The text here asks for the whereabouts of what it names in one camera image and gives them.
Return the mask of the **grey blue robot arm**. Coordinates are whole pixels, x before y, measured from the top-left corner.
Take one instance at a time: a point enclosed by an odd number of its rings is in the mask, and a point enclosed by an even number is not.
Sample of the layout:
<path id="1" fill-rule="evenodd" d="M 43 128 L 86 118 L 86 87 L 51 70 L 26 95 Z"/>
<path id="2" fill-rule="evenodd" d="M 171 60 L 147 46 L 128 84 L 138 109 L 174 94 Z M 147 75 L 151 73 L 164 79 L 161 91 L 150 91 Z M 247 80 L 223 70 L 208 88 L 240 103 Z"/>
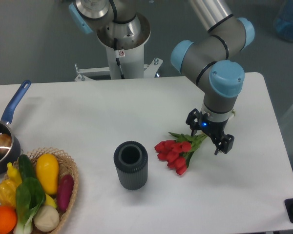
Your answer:
<path id="1" fill-rule="evenodd" d="M 234 137 L 225 134 L 224 128 L 245 78 L 243 68 L 230 58 L 252 43 L 254 27 L 247 19 L 236 18 L 222 0 L 192 0 L 190 4 L 209 37 L 201 43 L 178 43 L 170 61 L 205 94 L 201 109 L 187 117 L 191 132 L 202 131 L 217 152 L 228 153 Z M 82 32 L 95 32 L 105 46 L 112 79 L 146 76 L 144 45 L 150 25 L 137 12 L 135 1 L 76 0 L 69 12 Z"/>

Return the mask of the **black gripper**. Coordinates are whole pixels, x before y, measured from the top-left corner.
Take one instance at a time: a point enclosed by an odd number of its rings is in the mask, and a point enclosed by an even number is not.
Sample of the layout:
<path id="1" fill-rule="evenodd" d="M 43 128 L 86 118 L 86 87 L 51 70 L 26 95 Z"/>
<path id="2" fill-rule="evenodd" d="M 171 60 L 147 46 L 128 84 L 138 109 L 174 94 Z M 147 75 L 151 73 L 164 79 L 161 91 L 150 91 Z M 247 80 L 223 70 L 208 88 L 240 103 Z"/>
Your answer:
<path id="1" fill-rule="evenodd" d="M 197 109 L 193 109 L 186 119 L 186 124 L 191 129 L 192 137 L 196 135 L 197 131 L 202 131 L 212 140 L 216 147 L 215 155 L 218 153 L 227 154 L 233 147 L 234 136 L 224 132 L 227 122 L 227 120 L 223 122 L 209 120 L 207 113 L 203 114 Z"/>

